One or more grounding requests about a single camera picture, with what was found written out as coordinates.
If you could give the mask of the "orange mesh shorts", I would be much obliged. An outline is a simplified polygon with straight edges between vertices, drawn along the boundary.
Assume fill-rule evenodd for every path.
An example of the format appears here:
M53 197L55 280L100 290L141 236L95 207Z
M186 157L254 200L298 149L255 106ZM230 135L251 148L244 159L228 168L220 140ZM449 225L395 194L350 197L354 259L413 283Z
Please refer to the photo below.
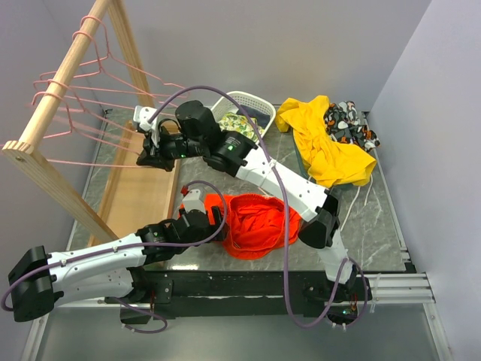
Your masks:
M228 234L222 246L236 259L260 259L284 246L283 201L254 193L224 195Z

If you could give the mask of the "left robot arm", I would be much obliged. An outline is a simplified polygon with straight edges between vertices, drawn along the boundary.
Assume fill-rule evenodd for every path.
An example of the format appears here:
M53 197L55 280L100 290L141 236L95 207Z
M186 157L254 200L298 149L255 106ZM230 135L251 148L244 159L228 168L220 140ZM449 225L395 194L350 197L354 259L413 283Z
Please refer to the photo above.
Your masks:
M1 307L18 323L37 319L56 306L97 297L143 301L150 284L138 272L167 261L189 247L220 241L227 211L181 209L178 218L147 225L135 233L99 246L47 253L27 250L8 274Z

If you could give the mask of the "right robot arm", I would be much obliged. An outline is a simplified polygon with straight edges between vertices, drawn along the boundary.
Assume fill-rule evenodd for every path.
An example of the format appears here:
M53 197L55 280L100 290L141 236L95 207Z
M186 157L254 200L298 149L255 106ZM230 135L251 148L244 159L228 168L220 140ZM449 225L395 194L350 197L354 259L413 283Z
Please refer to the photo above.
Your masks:
M324 265L322 283L309 295L334 302L353 300L366 283L342 242L339 199L334 191L303 178L266 154L261 135L251 140L238 130L221 128L220 121L230 110L246 116L250 101L257 111L274 116L273 105L263 99L230 92L212 108L197 100L179 105L173 118L177 131L170 132L159 110L136 106L132 122L145 136L137 164L172 171L175 160L200 156L211 168L258 186L287 203L304 221L299 240L317 249Z

